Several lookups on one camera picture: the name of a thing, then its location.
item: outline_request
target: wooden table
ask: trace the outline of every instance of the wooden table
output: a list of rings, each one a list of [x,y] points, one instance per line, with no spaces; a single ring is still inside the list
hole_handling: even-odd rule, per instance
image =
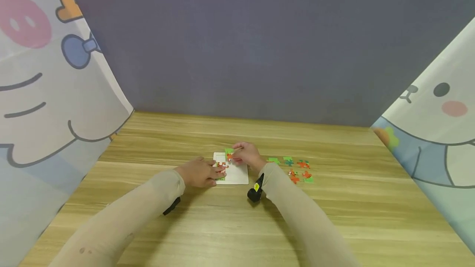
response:
[[[240,140],[269,157],[310,161],[315,183],[297,186],[324,209],[363,266],[475,266],[369,129],[155,113],[132,115],[20,266],[47,266],[81,224],[155,173],[212,158]],[[137,235],[118,266],[305,265],[274,205],[247,200],[250,186],[187,189],[171,214]]]

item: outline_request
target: puzzle board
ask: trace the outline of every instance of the puzzle board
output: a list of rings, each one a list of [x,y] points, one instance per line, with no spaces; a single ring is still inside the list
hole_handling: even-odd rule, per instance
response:
[[[247,172],[247,165],[235,165],[232,162],[226,161],[226,154],[224,152],[215,152],[213,160],[216,162],[226,162],[226,177],[224,180],[216,180],[217,185],[249,185],[249,174]]]

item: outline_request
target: black device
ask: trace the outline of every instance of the black device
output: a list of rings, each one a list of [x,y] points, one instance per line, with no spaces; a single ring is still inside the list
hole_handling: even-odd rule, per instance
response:
[[[261,199],[262,195],[262,183],[264,181],[264,174],[262,174],[254,184],[254,188],[250,189],[247,192],[247,198],[249,198],[252,202],[256,203]]]
[[[173,201],[173,203],[170,205],[170,207],[169,207],[167,210],[165,210],[165,211],[163,212],[163,215],[167,215],[167,214],[169,214],[172,210],[174,210],[175,207],[179,204],[180,201],[181,201],[181,199],[180,199],[179,197],[178,197],[177,199],[175,199],[175,201]]]

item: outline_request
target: arm sleeve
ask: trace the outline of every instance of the arm sleeve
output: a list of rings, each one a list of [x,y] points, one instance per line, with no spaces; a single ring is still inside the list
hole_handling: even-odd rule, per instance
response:
[[[266,164],[259,176],[262,174],[262,190],[303,244],[311,266],[360,266],[324,211],[277,164]]]
[[[136,233],[184,190],[183,179],[175,170],[156,174],[81,226],[49,266],[115,267]]]

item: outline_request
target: person's left hand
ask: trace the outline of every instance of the person's left hand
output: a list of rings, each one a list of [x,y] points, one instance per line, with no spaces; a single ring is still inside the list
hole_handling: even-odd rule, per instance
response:
[[[182,177],[185,186],[192,187],[213,187],[216,186],[216,179],[226,176],[224,167],[212,167],[216,161],[207,160],[203,157],[193,159],[183,165],[178,166],[175,170]]]

